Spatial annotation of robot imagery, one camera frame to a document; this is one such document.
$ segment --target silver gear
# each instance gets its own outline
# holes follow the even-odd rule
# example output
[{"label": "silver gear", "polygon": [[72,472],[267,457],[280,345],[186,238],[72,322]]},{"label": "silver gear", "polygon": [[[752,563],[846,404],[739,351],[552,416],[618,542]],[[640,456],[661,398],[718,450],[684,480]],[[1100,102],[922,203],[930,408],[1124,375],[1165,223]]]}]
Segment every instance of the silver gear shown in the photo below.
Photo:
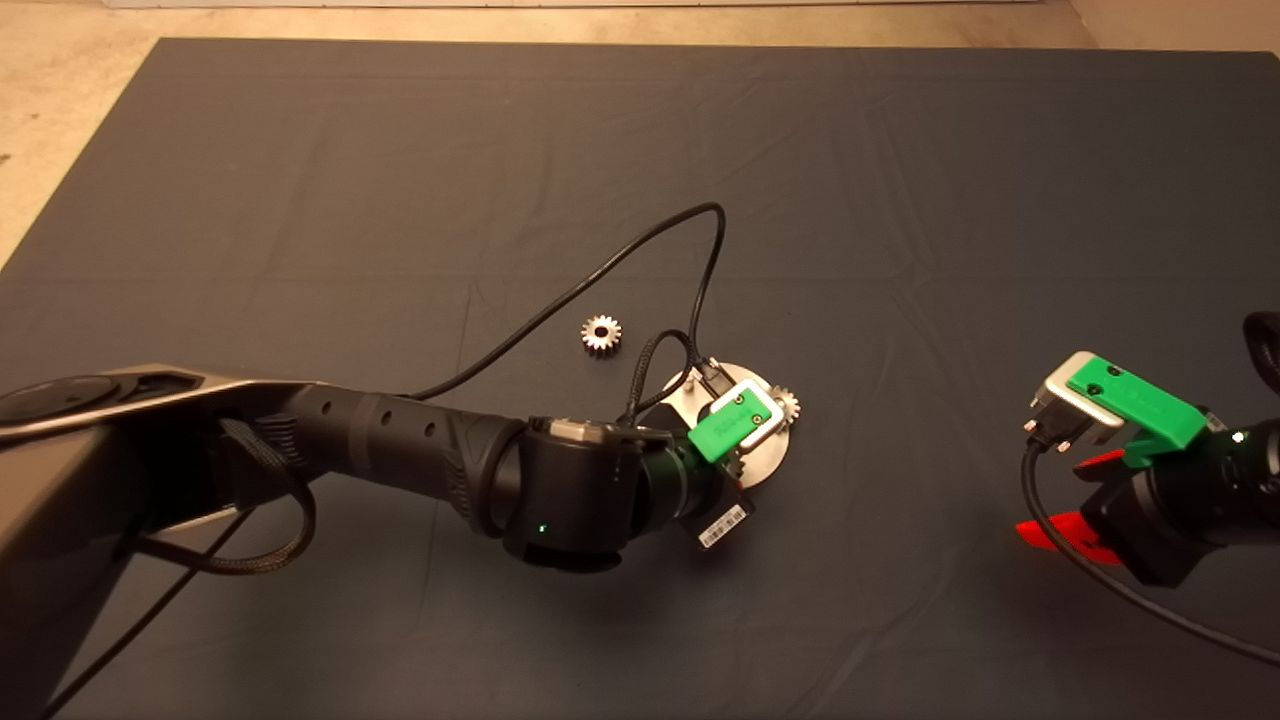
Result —
[{"label": "silver gear", "polygon": [[769,397],[782,406],[782,424],[778,425],[778,432],[781,433],[800,418],[800,400],[796,398],[794,392],[782,386],[771,387]]},{"label": "silver gear", "polygon": [[613,355],[622,342],[622,325],[608,315],[595,315],[582,323],[582,347],[595,357]]}]

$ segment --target white label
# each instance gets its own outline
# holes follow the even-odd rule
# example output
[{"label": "white label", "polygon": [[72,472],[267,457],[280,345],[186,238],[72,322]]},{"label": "white label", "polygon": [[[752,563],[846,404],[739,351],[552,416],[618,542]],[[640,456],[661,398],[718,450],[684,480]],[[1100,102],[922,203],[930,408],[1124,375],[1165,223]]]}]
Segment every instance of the white label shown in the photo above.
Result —
[{"label": "white label", "polygon": [[710,528],[703,530],[703,534],[698,536],[698,542],[703,543],[703,547],[710,547],[745,519],[746,510],[742,510],[741,505],[735,505],[721,515],[719,520],[712,523]]}]

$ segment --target circular metal base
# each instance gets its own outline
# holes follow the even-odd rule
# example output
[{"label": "circular metal base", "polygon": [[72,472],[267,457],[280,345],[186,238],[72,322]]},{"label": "circular metal base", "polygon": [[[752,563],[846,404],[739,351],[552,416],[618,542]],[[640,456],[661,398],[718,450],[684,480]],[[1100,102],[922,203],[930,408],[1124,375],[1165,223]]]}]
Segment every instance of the circular metal base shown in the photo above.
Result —
[{"label": "circular metal base", "polygon": [[[721,363],[721,366],[733,377],[735,380],[741,382],[748,378],[754,379],[760,383],[765,389],[773,387],[769,380],[765,380],[760,375],[753,373],[751,370],[741,366],[733,365],[732,363]],[[680,374],[671,377],[668,383],[673,383],[680,379]],[[698,380],[690,378],[685,383],[685,387],[671,393],[664,404],[669,405],[680,418],[685,420],[685,424],[692,428],[698,424],[698,414],[703,407],[710,405],[712,395],[707,392]],[[760,442],[755,450],[750,454],[742,456],[742,487],[749,488],[758,486],[767,480],[778,465],[782,465],[782,459],[787,455],[787,446],[791,443],[791,430],[782,430],[774,433]]]}]

